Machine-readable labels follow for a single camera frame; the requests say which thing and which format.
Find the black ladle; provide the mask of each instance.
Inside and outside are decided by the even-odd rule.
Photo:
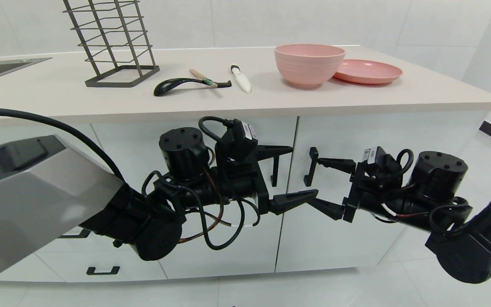
[[[209,85],[206,82],[204,82],[203,80],[198,80],[197,78],[170,78],[168,80],[160,82],[160,84],[158,84],[154,88],[153,95],[155,95],[157,97],[163,96],[166,93],[168,93],[171,89],[173,89],[174,87],[176,87],[180,84],[186,83],[186,82],[196,82],[196,83],[202,83],[205,85]],[[219,83],[219,82],[216,82],[216,83],[217,83],[217,87],[213,87],[213,89],[220,89],[222,87],[231,87],[232,86],[232,82],[230,82],[230,80],[227,82],[224,82],[224,83]]]

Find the cabinet door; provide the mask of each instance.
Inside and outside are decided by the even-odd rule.
[[[259,144],[292,146],[295,134],[296,117],[242,119],[255,128]],[[93,125],[104,150],[119,165],[125,179],[136,189],[139,189],[144,178],[153,170],[166,173],[167,168],[158,140],[160,134],[179,127],[197,127],[197,121],[174,122],[145,122],[130,124]],[[206,122],[206,126],[222,136],[225,128],[217,122]],[[214,142],[207,136],[204,141],[213,147]],[[261,169],[271,195],[283,194],[286,191],[291,163],[291,154],[281,156],[277,187],[271,187],[270,175],[272,160],[261,161]],[[251,224],[256,216],[245,206],[245,223]],[[206,210],[218,214],[217,206],[207,206]],[[235,202],[225,206],[224,220],[238,224],[240,210]],[[256,227],[244,228],[242,232],[226,249],[211,250],[203,237],[178,245],[168,256],[160,260],[168,278],[192,278],[205,276],[222,276],[238,274],[255,274],[274,272],[278,238],[281,227],[281,217],[274,214],[261,216],[261,222]],[[201,232],[198,214],[187,216],[183,225],[183,237],[189,237]],[[235,228],[218,225],[210,231],[210,239],[214,244],[228,240]]]
[[[143,261],[131,250],[37,252],[36,254],[66,282],[166,279],[157,261]]]
[[[484,111],[315,116],[299,119],[289,192],[304,190],[309,149],[320,157],[360,161],[363,150],[382,146],[396,157],[404,148],[458,155],[485,117]],[[411,171],[405,175],[405,182]],[[317,165],[312,188],[318,198],[341,204],[349,175]],[[358,210],[353,223],[333,221],[308,205],[284,214],[277,272],[377,264],[404,226],[376,221]]]
[[[0,281],[63,282],[64,280],[39,257],[32,254],[1,272]]]

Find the kitchen counter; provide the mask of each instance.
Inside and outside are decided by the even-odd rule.
[[[491,110],[491,94],[426,68],[361,46],[345,46],[346,58],[398,66],[403,76],[385,86],[338,80],[317,89],[297,89],[279,74],[273,47],[154,50],[160,72],[130,89],[88,88],[94,76],[84,52],[50,54],[52,59],[0,77],[0,107],[53,117],[72,124],[96,122]],[[127,51],[117,52],[126,58]],[[251,80],[253,92],[234,82],[236,62]],[[100,66],[106,71],[111,66]],[[194,68],[214,81],[232,80],[229,89],[184,84],[168,96],[153,89],[168,78],[191,78]],[[0,126],[25,121],[0,118]]]

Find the dish rack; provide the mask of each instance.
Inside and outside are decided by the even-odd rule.
[[[73,23],[71,30],[77,32],[78,38],[81,41],[78,46],[84,48],[84,52],[86,52],[86,55],[88,56],[85,61],[90,62],[94,72],[96,72],[94,78],[90,78],[84,82],[87,87],[134,87],[160,71],[160,67],[154,62],[153,51],[151,50],[153,45],[150,45],[147,37],[147,30],[145,30],[143,22],[144,16],[141,15],[138,5],[139,0],[114,0],[106,2],[87,0],[88,4],[73,8],[70,5],[69,0],[63,1],[66,6],[66,10],[63,12],[69,14]],[[128,8],[127,13],[125,14],[123,13],[123,8],[126,6],[132,6],[132,9]],[[78,22],[78,15],[81,14],[81,17],[84,17],[84,14],[87,14],[88,12],[92,13],[94,20],[89,18],[88,21],[80,24]],[[131,27],[134,26],[137,28],[138,24],[141,26],[141,29],[131,29]],[[108,38],[109,35],[119,36],[116,39],[119,43],[110,43],[110,39]],[[103,40],[103,43],[97,42],[100,38]],[[141,38],[144,39],[144,43],[140,42],[139,44],[134,45],[134,41],[138,41],[138,39]],[[136,47],[144,48],[144,50],[138,51],[136,50]],[[121,48],[130,49],[131,60],[117,60],[115,51]],[[110,60],[99,56],[105,51],[109,54]],[[152,65],[140,65],[138,58],[146,53],[149,54]],[[106,72],[100,72],[97,63],[111,63],[114,68]],[[139,76],[130,82],[103,81],[104,78],[120,72],[121,70],[137,70]]]

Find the black handle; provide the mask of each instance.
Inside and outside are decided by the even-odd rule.
[[[310,163],[310,171],[308,175],[304,176],[304,184],[306,186],[312,186],[312,180],[314,179],[315,166],[318,163],[319,152],[315,147],[310,147],[310,158],[312,158],[312,163]]]
[[[111,269],[111,272],[98,272],[96,273],[96,267],[95,266],[90,266],[88,267],[88,270],[86,270],[86,275],[93,276],[93,275],[116,275],[118,271],[121,269],[120,266],[113,266]]]
[[[78,235],[61,235],[59,239],[85,239],[90,235],[90,231],[83,229]]]
[[[274,165],[272,166],[272,175],[270,176],[270,182],[272,186],[278,185],[278,168],[279,168],[279,156],[274,157]]]

